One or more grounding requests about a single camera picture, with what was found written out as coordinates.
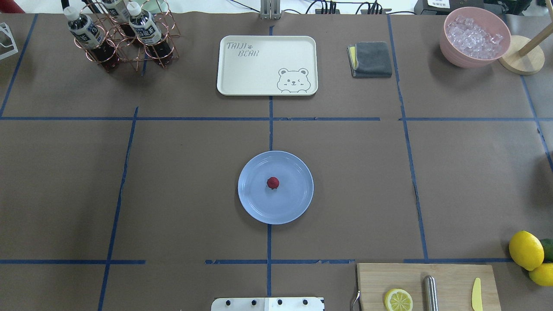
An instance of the wooden cutting board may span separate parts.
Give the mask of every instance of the wooden cutting board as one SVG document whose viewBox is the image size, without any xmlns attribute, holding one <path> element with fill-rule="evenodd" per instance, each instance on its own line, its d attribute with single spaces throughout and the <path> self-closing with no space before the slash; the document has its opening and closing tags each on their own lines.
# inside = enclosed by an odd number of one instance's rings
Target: wooden cutting board
<svg viewBox="0 0 553 311">
<path fill-rule="evenodd" d="M 402 288 L 413 298 L 413 311 L 426 310 L 424 277 L 436 279 L 438 308 L 443 311 L 472 311 L 474 279 L 482 284 L 484 311 L 501 311 L 490 265 L 442 265 L 424 263 L 358 263 L 357 283 L 363 311 L 386 311 L 384 295 L 392 288 Z"/>
</svg>

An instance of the cartoon bear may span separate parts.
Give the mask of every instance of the cartoon bear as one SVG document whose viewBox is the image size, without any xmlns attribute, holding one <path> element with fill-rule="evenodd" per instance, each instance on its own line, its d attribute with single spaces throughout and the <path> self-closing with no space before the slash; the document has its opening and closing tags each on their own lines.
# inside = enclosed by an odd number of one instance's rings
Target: cartoon bear
<svg viewBox="0 0 553 311">
<path fill-rule="evenodd" d="M 305 68 L 298 71 L 282 68 L 278 71 L 280 79 L 276 86 L 282 93 L 307 93 L 311 83 L 307 79 L 309 72 Z"/>
</svg>

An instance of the blue plate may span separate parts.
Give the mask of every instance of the blue plate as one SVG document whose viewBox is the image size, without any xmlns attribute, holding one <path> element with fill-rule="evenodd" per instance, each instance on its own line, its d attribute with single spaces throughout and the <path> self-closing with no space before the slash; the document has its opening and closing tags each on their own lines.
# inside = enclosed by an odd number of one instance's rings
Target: blue plate
<svg viewBox="0 0 553 311">
<path fill-rule="evenodd" d="M 276 177 L 276 189 L 267 180 Z M 271 225 L 291 222 L 301 216 L 313 198 L 313 176 L 305 163 L 285 151 L 267 151 L 255 156 L 238 178 L 238 197 L 255 219 Z"/>
</svg>

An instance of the white bottle cap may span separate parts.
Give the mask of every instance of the white bottle cap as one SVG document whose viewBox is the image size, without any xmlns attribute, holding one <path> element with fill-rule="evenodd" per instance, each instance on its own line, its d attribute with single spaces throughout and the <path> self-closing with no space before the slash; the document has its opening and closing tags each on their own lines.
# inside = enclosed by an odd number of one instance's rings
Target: white bottle cap
<svg viewBox="0 0 553 311">
<path fill-rule="evenodd" d="M 142 11 L 142 9 L 140 8 L 140 4 L 132 1 L 129 1 L 129 4 L 127 4 L 127 10 L 129 11 L 129 14 L 132 16 L 138 16 Z"/>
<path fill-rule="evenodd" d="M 68 20 L 77 20 L 81 12 L 75 7 L 66 7 L 64 9 L 64 15 Z"/>
</svg>

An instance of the dark liquid bottle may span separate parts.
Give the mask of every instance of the dark liquid bottle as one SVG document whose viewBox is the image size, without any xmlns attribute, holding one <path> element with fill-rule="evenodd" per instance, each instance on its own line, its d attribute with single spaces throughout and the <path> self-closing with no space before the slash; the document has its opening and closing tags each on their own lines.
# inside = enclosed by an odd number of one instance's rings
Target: dark liquid bottle
<svg viewBox="0 0 553 311">
<path fill-rule="evenodd" d="M 129 25 L 129 17 L 131 15 L 127 10 L 127 5 L 124 0 L 102 0 L 102 4 L 111 17 L 117 22 L 125 36 L 130 38 L 136 37 L 136 33 L 134 33 L 133 28 Z"/>
<path fill-rule="evenodd" d="M 140 37 L 141 41 L 147 45 L 148 55 L 154 59 L 158 65 L 168 65 L 173 59 L 173 51 L 163 34 L 155 24 L 152 14 L 142 10 L 136 2 L 129 2 L 127 9 L 131 14 L 129 24 Z"/>
<path fill-rule="evenodd" d="M 74 7 L 66 7 L 64 14 L 68 19 L 69 31 L 81 46 L 100 62 L 104 69 L 110 71 L 119 65 L 119 56 L 115 48 L 107 43 L 104 35 L 94 25 L 90 17 L 80 14 L 79 10 Z"/>
</svg>

